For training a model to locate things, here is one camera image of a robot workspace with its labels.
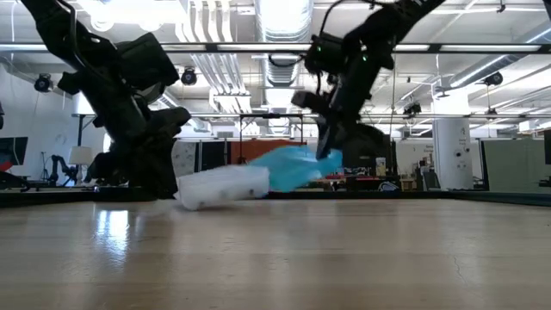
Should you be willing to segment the grey patterned panel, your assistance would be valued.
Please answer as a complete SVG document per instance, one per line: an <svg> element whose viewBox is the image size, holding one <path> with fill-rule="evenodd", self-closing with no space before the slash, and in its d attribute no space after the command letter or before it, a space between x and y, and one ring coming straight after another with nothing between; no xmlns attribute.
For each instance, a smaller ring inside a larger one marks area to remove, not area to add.
<svg viewBox="0 0 551 310"><path fill-rule="evenodd" d="M177 140L172 148L172 164L176 177L195 172L196 143Z"/></svg>

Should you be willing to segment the white shade floor lamp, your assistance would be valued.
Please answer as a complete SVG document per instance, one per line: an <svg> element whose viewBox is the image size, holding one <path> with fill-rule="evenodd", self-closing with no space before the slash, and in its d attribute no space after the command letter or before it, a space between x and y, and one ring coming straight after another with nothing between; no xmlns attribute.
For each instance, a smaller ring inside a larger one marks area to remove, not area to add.
<svg viewBox="0 0 551 310"><path fill-rule="evenodd" d="M69 164L77 168L75 185L81 186L83 183L83 167L89 166L93 161L92 149L87 146L73 146L70 152Z"/></svg>

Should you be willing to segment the black overhead crossbar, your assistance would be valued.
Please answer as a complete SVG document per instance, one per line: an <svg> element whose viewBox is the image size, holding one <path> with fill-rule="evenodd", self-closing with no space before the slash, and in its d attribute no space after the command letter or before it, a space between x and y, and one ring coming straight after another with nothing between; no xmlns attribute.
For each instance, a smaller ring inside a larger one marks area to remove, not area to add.
<svg viewBox="0 0 551 310"><path fill-rule="evenodd" d="M167 53L305 53L308 43L162 43ZM39 43L0 42L0 52L47 53ZM551 54L551 44L398 44L394 53Z"/></svg>

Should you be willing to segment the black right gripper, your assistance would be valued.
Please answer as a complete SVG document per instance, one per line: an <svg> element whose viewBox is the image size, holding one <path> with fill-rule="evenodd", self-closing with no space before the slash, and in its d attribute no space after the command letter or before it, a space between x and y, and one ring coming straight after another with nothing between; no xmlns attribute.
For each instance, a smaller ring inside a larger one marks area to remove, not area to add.
<svg viewBox="0 0 551 310"><path fill-rule="evenodd" d="M291 99L293 105L311 109L321 116L316 120L319 130L317 159L327 158L334 147L340 131L338 122L359 120L357 116L360 116L365 101L371 97L370 91L380 69L392 69L394 66L392 51L393 44L388 41L369 43L353 53L344 51L344 70L339 74L331 74L338 81L329 96L306 90L294 93Z"/></svg>

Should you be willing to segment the grey-green partition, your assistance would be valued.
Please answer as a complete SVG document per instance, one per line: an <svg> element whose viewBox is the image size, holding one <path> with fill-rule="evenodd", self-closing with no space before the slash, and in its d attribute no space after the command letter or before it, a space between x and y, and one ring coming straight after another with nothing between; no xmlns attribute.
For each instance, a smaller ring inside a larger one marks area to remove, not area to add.
<svg viewBox="0 0 551 310"><path fill-rule="evenodd" d="M542 139L485 140L483 145L491 192L551 194L540 185L551 176Z"/></svg>

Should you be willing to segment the translucent blue box lid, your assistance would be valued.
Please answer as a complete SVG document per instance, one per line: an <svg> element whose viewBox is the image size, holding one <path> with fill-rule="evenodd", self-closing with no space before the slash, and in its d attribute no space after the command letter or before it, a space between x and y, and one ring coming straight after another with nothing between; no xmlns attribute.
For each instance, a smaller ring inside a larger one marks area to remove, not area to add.
<svg viewBox="0 0 551 310"><path fill-rule="evenodd" d="M343 153L330 150L327 157L316 158L308 146L282 146L250 161L249 165L266 168L269 172L269 189L292 192L310 182L337 172L343 162Z"/></svg>

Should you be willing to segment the translucent white box base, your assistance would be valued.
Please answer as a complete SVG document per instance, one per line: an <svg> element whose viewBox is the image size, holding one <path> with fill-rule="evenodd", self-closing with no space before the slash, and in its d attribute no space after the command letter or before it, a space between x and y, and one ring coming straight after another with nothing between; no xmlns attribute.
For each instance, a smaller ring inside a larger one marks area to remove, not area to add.
<svg viewBox="0 0 551 310"><path fill-rule="evenodd" d="M250 165L227 165L176 179L175 198L189 211L227 202L261 198L269 192L269 170Z"/></svg>

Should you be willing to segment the black aluminium table frame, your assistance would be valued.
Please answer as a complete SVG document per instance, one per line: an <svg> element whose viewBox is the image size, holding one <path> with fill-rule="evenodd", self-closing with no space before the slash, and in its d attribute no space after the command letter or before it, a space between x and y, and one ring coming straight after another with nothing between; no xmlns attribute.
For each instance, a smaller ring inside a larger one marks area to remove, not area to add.
<svg viewBox="0 0 551 310"><path fill-rule="evenodd" d="M431 191L431 192L270 192L265 200L413 200L447 199L474 202L496 202L551 208L551 194L500 193L487 191ZM0 191L0 208L18 208L73 202L153 202L155 197L142 189L104 188L90 190L59 191Z"/></svg>

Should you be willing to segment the orange partition panel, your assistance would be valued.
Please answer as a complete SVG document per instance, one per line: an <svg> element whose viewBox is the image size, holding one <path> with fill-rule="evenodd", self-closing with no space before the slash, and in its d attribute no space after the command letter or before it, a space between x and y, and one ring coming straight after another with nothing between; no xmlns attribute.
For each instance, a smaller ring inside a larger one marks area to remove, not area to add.
<svg viewBox="0 0 551 310"><path fill-rule="evenodd" d="M300 145L300 142L284 139L251 139L243 140L241 142L231 141L229 143L228 151L229 163L238 164L240 158L244 158L246 161L251 161L279 147Z"/></svg>

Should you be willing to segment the black partition panel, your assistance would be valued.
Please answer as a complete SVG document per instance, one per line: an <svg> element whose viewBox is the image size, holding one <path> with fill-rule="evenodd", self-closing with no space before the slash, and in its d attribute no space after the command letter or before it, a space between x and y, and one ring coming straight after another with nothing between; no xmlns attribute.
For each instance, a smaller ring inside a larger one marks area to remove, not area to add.
<svg viewBox="0 0 551 310"><path fill-rule="evenodd" d="M201 142L199 169L206 171L227 165L230 155L231 147L227 141Z"/></svg>

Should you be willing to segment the silver ventilation duct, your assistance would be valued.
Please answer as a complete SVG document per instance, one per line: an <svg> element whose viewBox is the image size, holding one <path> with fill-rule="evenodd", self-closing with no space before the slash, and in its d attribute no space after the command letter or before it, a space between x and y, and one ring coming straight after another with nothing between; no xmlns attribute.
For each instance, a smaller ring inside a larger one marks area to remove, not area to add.
<svg viewBox="0 0 551 310"><path fill-rule="evenodd" d="M307 42L311 35L314 0L255 0L257 34L261 42ZM263 62L268 84L291 86L298 74L298 58L276 54Z"/></svg>

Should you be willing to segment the black monitor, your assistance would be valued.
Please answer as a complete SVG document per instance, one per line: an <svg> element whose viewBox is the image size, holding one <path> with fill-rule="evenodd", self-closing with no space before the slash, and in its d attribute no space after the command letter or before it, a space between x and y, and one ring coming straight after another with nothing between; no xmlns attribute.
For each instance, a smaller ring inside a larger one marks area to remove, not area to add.
<svg viewBox="0 0 551 310"><path fill-rule="evenodd" d="M377 176L377 158L384 158L388 165L391 156L390 137L376 127L361 125L343 145L343 167L351 171L363 168L367 176Z"/></svg>

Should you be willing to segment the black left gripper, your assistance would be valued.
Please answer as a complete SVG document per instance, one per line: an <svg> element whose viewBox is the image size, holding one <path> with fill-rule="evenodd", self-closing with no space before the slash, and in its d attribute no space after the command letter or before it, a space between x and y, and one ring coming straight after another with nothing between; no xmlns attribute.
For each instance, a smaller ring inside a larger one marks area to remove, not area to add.
<svg viewBox="0 0 551 310"><path fill-rule="evenodd" d="M129 140L113 139L109 152L98 153L87 172L87 181L121 186L129 180L158 199L172 199L177 192L172 149L181 127L191 119L183 107L149 110L145 126Z"/></svg>

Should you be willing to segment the thin black horizontal bar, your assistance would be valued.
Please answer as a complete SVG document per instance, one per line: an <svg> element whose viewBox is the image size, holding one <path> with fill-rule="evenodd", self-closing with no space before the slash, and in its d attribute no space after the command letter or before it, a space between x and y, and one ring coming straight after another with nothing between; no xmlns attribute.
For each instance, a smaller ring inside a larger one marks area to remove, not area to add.
<svg viewBox="0 0 551 310"><path fill-rule="evenodd" d="M205 119L237 119L237 118L263 118L263 119L275 119L275 118L316 118L317 114L276 114L276 113L264 113L264 114L192 114L192 118L205 118ZM359 119L481 119L481 120L493 120L493 119L550 119L551 114L426 114L421 113L418 115L403 115L403 114L364 114L357 116Z"/></svg>

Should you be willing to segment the dark wall monitor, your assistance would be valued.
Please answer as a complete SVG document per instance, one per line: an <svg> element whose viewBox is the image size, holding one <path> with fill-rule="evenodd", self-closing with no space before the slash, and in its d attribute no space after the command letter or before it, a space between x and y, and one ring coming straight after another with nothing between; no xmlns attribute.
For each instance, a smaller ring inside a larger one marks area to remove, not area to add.
<svg viewBox="0 0 551 310"><path fill-rule="evenodd" d="M23 165L28 137L0 138L0 164Z"/></svg>

